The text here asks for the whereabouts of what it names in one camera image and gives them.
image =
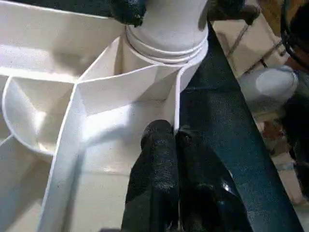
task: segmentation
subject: floor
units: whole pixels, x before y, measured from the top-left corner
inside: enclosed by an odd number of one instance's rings
[[[239,32],[245,26],[243,20],[239,21],[217,21],[213,24],[222,48],[227,53],[233,45]],[[236,48],[232,56],[229,58],[230,66],[236,77],[241,76],[248,68],[250,68],[262,55],[264,55],[272,46],[280,41],[269,27],[264,16],[261,14],[249,27],[249,30],[243,36],[239,46]],[[265,60],[268,66],[283,64],[288,55],[280,57],[279,53],[283,51],[283,46],[274,52]]]
[[[244,26],[245,22],[242,20],[214,22],[213,27],[226,54]],[[228,59],[235,77],[238,78],[243,75],[248,68],[257,62],[262,55],[279,41],[280,38],[273,34],[266,19],[261,14],[254,22],[253,26],[245,33],[239,46]],[[280,47],[278,52],[274,52],[265,60],[265,63],[268,66],[284,64],[288,59],[288,54],[281,57],[280,52],[283,50],[284,47]],[[279,176],[286,188],[290,200],[295,206],[295,210],[304,230],[309,232],[309,205],[301,195],[295,172],[293,169],[289,169],[292,163],[291,157],[288,153],[283,153],[272,159],[279,170]]]

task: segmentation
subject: white pipe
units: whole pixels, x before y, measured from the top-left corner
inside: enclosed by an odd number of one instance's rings
[[[143,24],[128,26],[131,45],[164,63],[184,63],[207,42],[207,0],[148,0]]]

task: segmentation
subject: black hose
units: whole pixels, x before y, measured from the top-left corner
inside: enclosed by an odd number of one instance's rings
[[[281,8],[281,38],[283,45],[287,53],[301,66],[309,70],[309,65],[304,62],[299,56],[295,54],[295,52],[291,49],[293,46],[298,46],[301,50],[309,54],[309,49],[306,48],[297,37],[291,32],[289,24],[286,19],[288,9],[288,0],[283,0],[282,8]]]

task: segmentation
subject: white plastic housing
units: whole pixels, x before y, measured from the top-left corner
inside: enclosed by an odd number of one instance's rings
[[[178,129],[207,41],[166,65],[110,18],[0,1],[0,22],[0,231],[119,229],[142,132]]]

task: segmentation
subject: curved plastic partition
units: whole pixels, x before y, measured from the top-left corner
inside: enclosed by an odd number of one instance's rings
[[[35,152],[52,156],[73,84],[11,77],[2,110],[15,138]]]

